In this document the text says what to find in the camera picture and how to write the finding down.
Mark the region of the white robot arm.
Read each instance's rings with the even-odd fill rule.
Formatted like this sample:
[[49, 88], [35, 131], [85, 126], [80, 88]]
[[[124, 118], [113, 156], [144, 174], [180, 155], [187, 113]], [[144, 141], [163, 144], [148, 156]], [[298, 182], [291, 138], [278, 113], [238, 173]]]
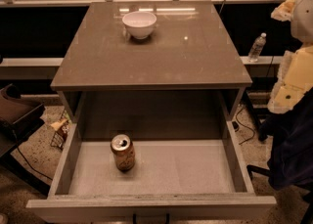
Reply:
[[286, 0], [274, 9], [271, 18], [290, 21], [291, 36], [302, 43], [299, 49], [283, 55], [267, 105], [270, 112], [285, 113], [313, 87], [313, 0]]

